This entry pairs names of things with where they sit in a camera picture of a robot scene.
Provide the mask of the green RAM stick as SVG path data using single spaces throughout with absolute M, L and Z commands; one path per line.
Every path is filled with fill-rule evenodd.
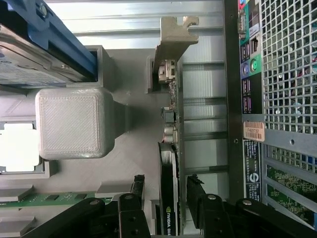
M 74 205 L 86 198 L 95 198 L 94 192 L 63 192 L 59 194 L 33 193 L 20 201 L 0 202 L 0 208 Z

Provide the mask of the green motherboard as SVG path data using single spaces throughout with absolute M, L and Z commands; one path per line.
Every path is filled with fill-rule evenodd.
M 281 170 L 277 170 L 271 166 L 267 166 L 266 169 L 268 178 L 317 203 L 316 185 Z M 302 220 L 310 223 L 311 226 L 313 225 L 315 213 L 309 208 L 290 198 L 285 193 L 271 185 L 267 186 L 267 195 Z

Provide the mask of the black open PC case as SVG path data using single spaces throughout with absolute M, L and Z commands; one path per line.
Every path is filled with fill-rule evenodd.
M 267 166 L 317 186 L 317 0 L 224 0 L 229 199 L 251 198 L 317 231 L 317 203 Z M 315 213 L 302 220 L 271 185 Z

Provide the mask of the silver CPU chip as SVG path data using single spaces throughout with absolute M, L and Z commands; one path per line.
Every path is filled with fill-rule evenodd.
M 0 167 L 6 172 L 33 172 L 40 164 L 38 132 L 32 123 L 5 123 L 0 129 Z

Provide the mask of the hard disk with blue caddy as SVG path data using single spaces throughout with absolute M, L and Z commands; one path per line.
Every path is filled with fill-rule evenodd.
M 0 0 L 0 85 L 64 87 L 97 78 L 97 56 L 44 0 Z

